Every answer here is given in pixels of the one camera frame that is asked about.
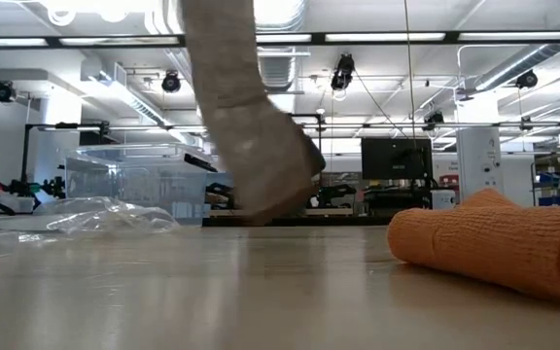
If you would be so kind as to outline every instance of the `fluorescent light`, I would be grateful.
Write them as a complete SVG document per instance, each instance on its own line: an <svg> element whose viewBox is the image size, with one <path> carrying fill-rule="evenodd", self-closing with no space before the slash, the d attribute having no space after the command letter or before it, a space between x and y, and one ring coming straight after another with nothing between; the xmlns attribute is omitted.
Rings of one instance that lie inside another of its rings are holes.
<svg viewBox="0 0 560 350"><path fill-rule="evenodd" d="M312 39L310 34L258 34L257 43L307 43Z"/></svg>
<svg viewBox="0 0 560 350"><path fill-rule="evenodd" d="M110 126L111 131L147 131L147 130L165 130L158 125L131 125L131 126Z"/></svg>
<svg viewBox="0 0 560 350"><path fill-rule="evenodd" d="M41 47L46 45L47 41L39 38L0 38L0 46Z"/></svg>
<svg viewBox="0 0 560 350"><path fill-rule="evenodd" d="M105 71L100 71L99 74L105 77L105 79L107 79L108 81L112 81L112 77L110 77L109 74L105 73Z"/></svg>
<svg viewBox="0 0 560 350"><path fill-rule="evenodd" d="M170 131L181 131L181 132L206 132L206 127L204 126L174 126Z"/></svg>
<svg viewBox="0 0 560 350"><path fill-rule="evenodd" d="M310 52L262 52L259 57L310 57Z"/></svg>
<svg viewBox="0 0 560 350"><path fill-rule="evenodd" d="M176 45L179 43L176 37L104 37L104 38L62 38L59 42L63 46L76 47L76 46L117 46L117 45Z"/></svg>
<svg viewBox="0 0 560 350"><path fill-rule="evenodd" d="M467 41L496 41L496 40L560 40L560 31L557 32L476 32L462 33L459 40Z"/></svg>
<svg viewBox="0 0 560 350"><path fill-rule="evenodd" d="M326 34L327 42L400 42L400 41L440 41L444 33L347 33Z"/></svg>
<svg viewBox="0 0 560 350"><path fill-rule="evenodd" d="M58 127L43 127L43 131L100 131L98 126L79 126L77 128L58 128Z"/></svg>
<svg viewBox="0 0 560 350"><path fill-rule="evenodd" d="M293 122L300 125L317 124L319 120L315 117L293 117Z"/></svg>

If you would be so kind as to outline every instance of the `storage bin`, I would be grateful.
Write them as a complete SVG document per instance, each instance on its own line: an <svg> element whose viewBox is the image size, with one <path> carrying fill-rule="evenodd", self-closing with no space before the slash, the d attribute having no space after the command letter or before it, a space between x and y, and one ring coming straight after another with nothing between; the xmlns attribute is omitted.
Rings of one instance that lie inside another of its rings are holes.
<svg viewBox="0 0 560 350"><path fill-rule="evenodd" d="M182 144L81 147L66 156L69 198L107 196L159 207L185 226L201 226L212 159Z"/></svg>

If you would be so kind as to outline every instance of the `metal frame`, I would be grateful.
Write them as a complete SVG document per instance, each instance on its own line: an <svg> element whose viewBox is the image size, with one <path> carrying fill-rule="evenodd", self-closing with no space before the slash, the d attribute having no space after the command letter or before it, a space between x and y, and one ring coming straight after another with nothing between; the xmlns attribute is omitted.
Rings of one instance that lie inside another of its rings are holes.
<svg viewBox="0 0 560 350"><path fill-rule="evenodd" d="M364 41L328 41L326 35L329 34L402 34L402 35L421 35L421 34L444 34L441 40L364 40ZM462 40L461 34L473 33L495 33L495 34L516 34L516 33L537 33L537 34L559 34L560 30L442 30L442 31L378 31L378 32L265 32L258 36L273 36L272 42L263 41L260 47L285 47L285 46L406 46L412 45L519 45L519 44L560 44L560 39L550 39L538 37L533 39L496 39L496 40ZM291 40L294 35L309 35L309 40ZM185 34L176 35L103 35L103 36L30 36L30 37L2 37L0 40L10 39L42 39L46 45L0 45L0 50L87 50L87 49L170 49L185 48L187 39ZM80 44L65 44L62 40L76 39Z"/></svg>
<svg viewBox="0 0 560 350"><path fill-rule="evenodd" d="M330 129L355 129L359 127L363 128L373 128L373 129L395 129L395 128L412 128L412 127L442 127L442 128L470 128L470 127L498 127L498 128L508 128L508 127L519 127L533 128L533 127L545 127L545 126L560 126L560 122L433 122L433 123L397 123L392 125L391 123L365 123L365 124L355 124L355 125L343 125L343 124L323 124L323 118L318 114L291 114L291 117L312 117L317 118L317 123L303 124L303 128L316 129L319 132L319 149L321 149L322 144L322 133L323 128ZM33 128L38 128L41 131L98 131L100 136L105 136L109 131L144 131L144 130L179 130L183 132L188 132L194 128L200 129L200 125L153 125L153 126L110 126L106 123L87 123L87 124L76 124L76 123L61 123L61 124L27 124L25 126L25 134L23 139L23 153L22 153L22 167L20 180L25 183L27 182L27 152L29 149L29 132ZM546 153L547 155L554 155L557 153Z"/></svg>

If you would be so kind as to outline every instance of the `ceiling-mounted camera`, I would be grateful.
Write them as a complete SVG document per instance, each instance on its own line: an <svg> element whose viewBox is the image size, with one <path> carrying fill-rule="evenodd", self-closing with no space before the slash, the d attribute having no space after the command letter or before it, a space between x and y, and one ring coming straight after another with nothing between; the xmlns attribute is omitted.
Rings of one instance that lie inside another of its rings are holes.
<svg viewBox="0 0 560 350"><path fill-rule="evenodd" d="M353 80L351 73L353 73L355 69L356 66L351 53L342 54L334 70L332 83L330 84L332 89L340 91L349 87L349 83Z"/></svg>
<svg viewBox="0 0 560 350"><path fill-rule="evenodd" d="M533 72L533 70L530 70L517 78L515 86L517 88L534 88L538 82L539 79L537 75Z"/></svg>
<svg viewBox="0 0 560 350"><path fill-rule="evenodd" d="M17 100L17 91L10 81L0 82L0 102L12 103Z"/></svg>
<svg viewBox="0 0 560 350"><path fill-rule="evenodd" d="M425 116L427 126L423 127L423 131L432 131L436 129L437 123L444 123L444 115L441 111L435 111Z"/></svg>
<svg viewBox="0 0 560 350"><path fill-rule="evenodd" d="M161 88L163 88L163 91L168 93L178 92L181 89L181 80L179 79L179 72L177 71L165 72L165 78L163 79L163 83L161 83Z"/></svg>

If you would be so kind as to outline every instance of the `ceiling light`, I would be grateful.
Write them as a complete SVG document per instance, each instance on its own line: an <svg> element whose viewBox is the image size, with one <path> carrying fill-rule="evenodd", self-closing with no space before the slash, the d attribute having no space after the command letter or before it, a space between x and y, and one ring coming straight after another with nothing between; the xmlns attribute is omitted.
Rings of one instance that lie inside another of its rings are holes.
<svg viewBox="0 0 560 350"><path fill-rule="evenodd" d="M86 47L86 46L146 46L146 45L176 45L179 39L176 37L104 37L104 38L62 38L59 42L67 47Z"/></svg>
<svg viewBox="0 0 560 350"><path fill-rule="evenodd" d="M310 52L262 52L259 57L310 57Z"/></svg>
<svg viewBox="0 0 560 350"><path fill-rule="evenodd" d="M74 129L70 128L62 128L62 127L43 127L42 131L100 131L101 128L99 126L78 126Z"/></svg>
<svg viewBox="0 0 560 350"><path fill-rule="evenodd" d="M255 1L254 16L259 26L287 27L302 14L304 6L304 0Z"/></svg>
<svg viewBox="0 0 560 350"><path fill-rule="evenodd" d="M560 40L560 31L556 32L476 32L462 33L462 41L497 41L497 40Z"/></svg>
<svg viewBox="0 0 560 350"><path fill-rule="evenodd" d="M399 41L440 41L444 33L347 33L326 34L327 42L399 42Z"/></svg>
<svg viewBox="0 0 560 350"><path fill-rule="evenodd" d="M109 74L105 73L105 71L100 71L98 72L101 76L103 76L105 79L107 79L108 81L112 81L112 77L109 76Z"/></svg>
<svg viewBox="0 0 560 350"><path fill-rule="evenodd" d="M39 38L0 38L0 46L10 47L42 47L47 41Z"/></svg>
<svg viewBox="0 0 560 350"><path fill-rule="evenodd" d="M317 125L319 119L316 117L293 117L293 122L299 125Z"/></svg>
<svg viewBox="0 0 560 350"><path fill-rule="evenodd" d="M307 43L312 39L310 34L258 34L257 43Z"/></svg>
<svg viewBox="0 0 560 350"><path fill-rule="evenodd" d="M173 126L170 131L182 131L182 132L193 132L193 133L202 133L206 132L206 127L204 126Z"/></svg>

